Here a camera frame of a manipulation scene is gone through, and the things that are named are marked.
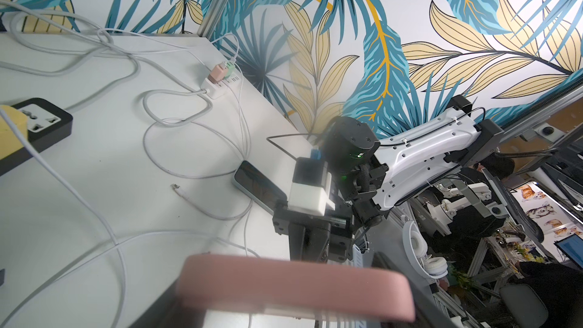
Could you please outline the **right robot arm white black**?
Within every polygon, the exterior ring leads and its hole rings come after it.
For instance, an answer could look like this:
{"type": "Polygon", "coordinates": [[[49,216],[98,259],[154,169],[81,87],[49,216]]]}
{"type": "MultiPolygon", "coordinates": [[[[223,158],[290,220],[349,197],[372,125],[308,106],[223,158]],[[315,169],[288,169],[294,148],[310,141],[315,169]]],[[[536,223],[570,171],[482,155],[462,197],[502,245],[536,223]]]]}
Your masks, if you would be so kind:
{"type": "Polygon", "coordinates": [[[503,130],[472,112],[457,96],[429,122],[384,141],[363,122],[335,117],[320,147],[296,159],[290,193],[273,212],[290,258],[352,259],[352,248],[364,247],[367,232],[391,209],[492,154],[503,130]]]}

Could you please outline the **yellow charger plug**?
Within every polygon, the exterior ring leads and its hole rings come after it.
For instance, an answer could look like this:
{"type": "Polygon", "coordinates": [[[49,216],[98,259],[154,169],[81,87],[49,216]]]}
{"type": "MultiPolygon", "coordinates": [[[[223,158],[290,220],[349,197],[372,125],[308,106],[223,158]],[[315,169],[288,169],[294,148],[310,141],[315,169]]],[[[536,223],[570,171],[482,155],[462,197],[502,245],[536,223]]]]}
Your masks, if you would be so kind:
{"type": "MultiPolygon", "coordinates": [[[[27,122],[28,118],[24,113],[11,106],[1,105],[1,109],[10,118],[12,123],[18,128],[19,132],[25,138],[28,138],[27,122]]],[[[7,156],[12,155],[12,153],[17,152],[23,148],[21,141],[17,139],[14,132],[4,118],[1,118],[1,140],[0,140],[0,159],[4,159],[7,156]]]]}

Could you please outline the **white power strip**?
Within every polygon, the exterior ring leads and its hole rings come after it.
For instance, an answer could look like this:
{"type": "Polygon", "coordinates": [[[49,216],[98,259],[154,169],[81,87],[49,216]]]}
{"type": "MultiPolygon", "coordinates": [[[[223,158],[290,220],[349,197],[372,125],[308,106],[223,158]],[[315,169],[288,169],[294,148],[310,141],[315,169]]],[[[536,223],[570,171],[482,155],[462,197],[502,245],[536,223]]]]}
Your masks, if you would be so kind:
{"type": "Polygon", "coordinates": [[[227,94],[228,91],[233,91],[234,86],[240,84],[243,77],[234,74],[231,77],[227,77],[218,82],[212,82],[209,77],[205,78],[200,89],[205,92],[205,94],[211,98],[211,100],[217,100],[218,98],[227,94]]]}

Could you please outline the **green charger plug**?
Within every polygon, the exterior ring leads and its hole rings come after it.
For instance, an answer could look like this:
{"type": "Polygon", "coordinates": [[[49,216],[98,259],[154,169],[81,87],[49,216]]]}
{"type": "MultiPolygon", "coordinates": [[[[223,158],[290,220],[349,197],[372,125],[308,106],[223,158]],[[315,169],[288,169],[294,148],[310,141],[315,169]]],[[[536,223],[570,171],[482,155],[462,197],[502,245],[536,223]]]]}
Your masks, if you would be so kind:
{"type": "Polygon", "coordinates": [[[224,62],[223,65],[225,67],[225,75],[224,75],[224,78],[231,77],[232,74],[233,74],[233,72],[236,69],[235,62],[227,61],[227,62],[224,62]]]}

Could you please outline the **black phone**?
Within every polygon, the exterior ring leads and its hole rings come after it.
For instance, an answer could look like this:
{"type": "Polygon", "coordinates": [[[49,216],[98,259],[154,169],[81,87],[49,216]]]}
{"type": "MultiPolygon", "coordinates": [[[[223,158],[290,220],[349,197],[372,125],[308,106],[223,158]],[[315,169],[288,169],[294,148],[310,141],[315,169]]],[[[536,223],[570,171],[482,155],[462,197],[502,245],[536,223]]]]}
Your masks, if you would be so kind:
{"type": "Polygon", "coordinates": [[[287,202],[286,194],[250,162],[241,162],[232,178],[233,185],[273,215],[287,202]]]}

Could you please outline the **pink charger plug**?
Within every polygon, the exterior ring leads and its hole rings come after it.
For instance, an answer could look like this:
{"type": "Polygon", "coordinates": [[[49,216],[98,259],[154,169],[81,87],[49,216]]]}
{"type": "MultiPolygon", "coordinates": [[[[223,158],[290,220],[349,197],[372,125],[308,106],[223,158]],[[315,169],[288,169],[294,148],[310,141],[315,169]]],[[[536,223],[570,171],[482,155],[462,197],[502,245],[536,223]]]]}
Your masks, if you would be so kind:
{"type": "Polygon", "coordinates": [[[208,79],[212,84],[217,84],[222,81],[228,73],[228,68],[225,63],[219,63],[210,72],[208,79]]]}

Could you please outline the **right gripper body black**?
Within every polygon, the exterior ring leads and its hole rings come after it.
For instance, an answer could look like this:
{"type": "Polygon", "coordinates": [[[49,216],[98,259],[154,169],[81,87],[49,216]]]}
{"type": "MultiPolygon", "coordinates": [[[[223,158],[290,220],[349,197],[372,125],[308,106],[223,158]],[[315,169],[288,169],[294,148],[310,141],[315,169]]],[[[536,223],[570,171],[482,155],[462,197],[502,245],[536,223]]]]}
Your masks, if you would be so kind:
{"type": "Polygon", "coordinates": [[[341,205],[322,217],[278,207],[273,214],[275,232],[288,237],[292,261],[343,264],[353,259],[354,216],[341,205]]]}

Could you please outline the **pink case phone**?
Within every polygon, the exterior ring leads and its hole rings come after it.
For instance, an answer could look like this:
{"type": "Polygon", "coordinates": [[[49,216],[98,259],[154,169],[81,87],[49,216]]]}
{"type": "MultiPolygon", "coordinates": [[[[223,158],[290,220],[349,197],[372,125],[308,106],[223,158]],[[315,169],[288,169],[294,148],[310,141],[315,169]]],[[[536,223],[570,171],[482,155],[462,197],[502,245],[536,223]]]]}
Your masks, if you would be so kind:
{"type": "Polygon", "coordinates": [[[232,255],[193,255],[176,295],[196,310],[338,320],[412,323],[408,280],[377,268],[281,261],[232,255]]]}

